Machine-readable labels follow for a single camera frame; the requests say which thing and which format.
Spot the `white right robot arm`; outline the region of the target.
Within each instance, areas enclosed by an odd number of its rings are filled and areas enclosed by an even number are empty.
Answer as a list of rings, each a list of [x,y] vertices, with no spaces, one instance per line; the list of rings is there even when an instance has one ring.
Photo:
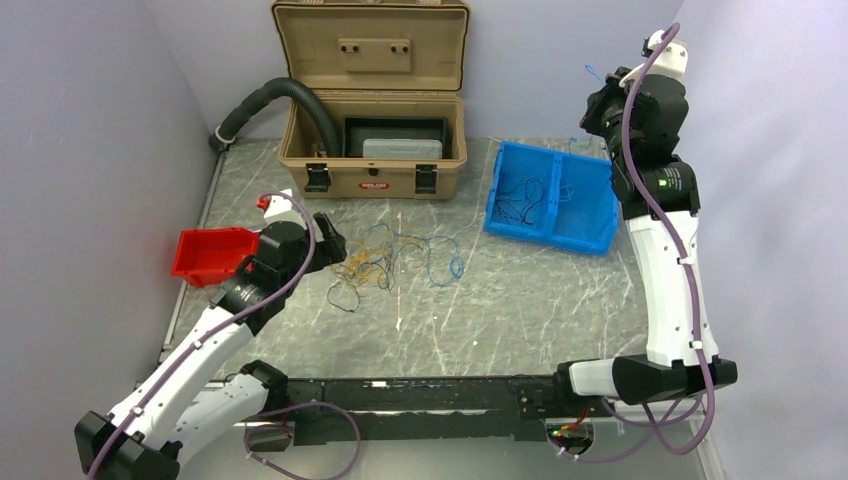
[[[659,74],[626,104],[631,69],[607,75],[587,99],[581,127],[606,142],[612,190],[636,255],[648,312],[643,354],[562,364],[551,388],[557,411],[574,415],[590,397],[628,405],[705,396],[735,383],[707,320],[697,265],[700,198],[693,168],[674,149],[688,113],[683,84]]]

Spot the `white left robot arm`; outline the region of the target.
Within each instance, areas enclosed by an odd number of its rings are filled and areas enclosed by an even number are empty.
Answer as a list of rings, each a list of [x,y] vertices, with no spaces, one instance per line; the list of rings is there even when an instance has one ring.
[[[233,424],[279,417],[288,378],[263,361],[246,364],[227,385],[208,382],[281,312],[306,274],[346,258],[346,240],[324,213],[261,230],[257,251],[238,265],[192,331],[157,369],[105,415],[86,413],[74,428],[89,479],[175,479]]]

